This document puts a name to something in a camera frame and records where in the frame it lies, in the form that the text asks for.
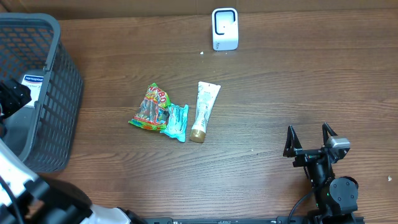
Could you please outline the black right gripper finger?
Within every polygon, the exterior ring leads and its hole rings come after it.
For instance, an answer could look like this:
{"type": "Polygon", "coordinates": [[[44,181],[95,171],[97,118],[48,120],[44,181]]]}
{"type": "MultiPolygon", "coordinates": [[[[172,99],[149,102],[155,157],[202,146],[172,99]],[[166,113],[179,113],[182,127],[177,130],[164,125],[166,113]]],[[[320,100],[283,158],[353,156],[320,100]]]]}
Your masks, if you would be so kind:
{"type": "Polygon", "coordinates": [[[302,150],[301,143],[292,125],[287,128],[287,140],[284,147],[284,156],[296,156],[302,150]]]}
{"type": "Polygon", "coordinates": [[[337,136],[337,134],[329,126],[328,123],[323,123],[322,124],[322,132],[323,132],[323,145],[324,146],[332,146],[333,145],[333,141],[334,141],[334,137],[337,136]]]}

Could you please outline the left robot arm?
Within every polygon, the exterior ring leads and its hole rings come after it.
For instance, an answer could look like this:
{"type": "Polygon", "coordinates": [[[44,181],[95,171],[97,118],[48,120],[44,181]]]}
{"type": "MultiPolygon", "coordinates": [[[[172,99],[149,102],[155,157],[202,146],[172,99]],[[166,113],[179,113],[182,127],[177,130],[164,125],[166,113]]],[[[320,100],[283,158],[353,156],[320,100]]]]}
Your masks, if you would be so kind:
{"type": "Polygon", "coordinates": [[[130,210],[95,205],[73,184],[36,174],[2,142],[1,223],[145,224],[145,220],[130,210]]]}

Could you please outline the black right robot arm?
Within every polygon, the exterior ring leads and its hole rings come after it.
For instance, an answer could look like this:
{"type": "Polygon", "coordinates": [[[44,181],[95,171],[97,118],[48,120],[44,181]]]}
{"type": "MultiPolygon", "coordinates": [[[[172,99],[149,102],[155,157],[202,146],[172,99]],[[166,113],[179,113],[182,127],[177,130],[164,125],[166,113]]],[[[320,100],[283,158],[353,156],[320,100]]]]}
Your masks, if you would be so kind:
{"type": "Polygon", "coordinates": [[[319,149],[304,150],[293,128],[287,128],[284,157],[293,157],[293,166],[302,167],[312,189],[291,209],[289,216],[278,219],[279,223],[340,223],[364,224],[363,217],[357,217],[358,182],[348,176],[336,177],[332,165],[342,160],[350,150],[350,141],[337,135],[324,123],[322,125],[323,145],[319,149]],[[306,216],[295,216],[297,207],[306,199],[315,197],[317,209],[306,216]]]}

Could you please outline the colourful Haribo candy bag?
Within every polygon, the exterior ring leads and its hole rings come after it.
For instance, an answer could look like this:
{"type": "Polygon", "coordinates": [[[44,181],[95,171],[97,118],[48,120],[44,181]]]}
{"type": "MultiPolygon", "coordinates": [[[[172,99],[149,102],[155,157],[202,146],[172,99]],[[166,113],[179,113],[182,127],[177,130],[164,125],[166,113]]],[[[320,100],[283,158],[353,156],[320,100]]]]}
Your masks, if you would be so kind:
{"type": "Polygon", "coordinates": [[[128,123],[151,131],[164,130],[169,118],[170,105],[168,94],[156,83],[152,83],[148,86],[140,107],[128,123]]]}

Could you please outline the white tube with gold cap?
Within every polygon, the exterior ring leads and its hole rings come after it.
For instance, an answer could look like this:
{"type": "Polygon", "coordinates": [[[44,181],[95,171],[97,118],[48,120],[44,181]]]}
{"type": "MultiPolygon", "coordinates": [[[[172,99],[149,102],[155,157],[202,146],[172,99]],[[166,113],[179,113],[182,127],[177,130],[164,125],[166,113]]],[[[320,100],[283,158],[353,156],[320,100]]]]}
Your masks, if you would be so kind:
{"type": "Polygon", "coordinates": [[[191,141],[197,143],[205,141],[208,121],[220,89],[220,85],[198,82],[195,121],[189,136],[191,141]]]}

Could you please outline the teal tissue packet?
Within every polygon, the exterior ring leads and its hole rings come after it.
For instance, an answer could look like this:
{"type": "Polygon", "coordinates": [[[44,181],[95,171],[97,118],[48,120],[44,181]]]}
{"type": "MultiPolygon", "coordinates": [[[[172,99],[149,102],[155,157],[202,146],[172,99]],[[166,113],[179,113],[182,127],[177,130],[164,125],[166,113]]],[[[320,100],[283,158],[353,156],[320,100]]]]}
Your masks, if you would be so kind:
{"type": "Polygon", "coordinates": [[[167,120],[166,128],[161,130],[160,133],[163,133],[170,138],[175,138],[180,142],[185,142],[188,111],[188,105],[181,107],[179,105],[171,104],[168,107],[169,118],[167,120]]]}

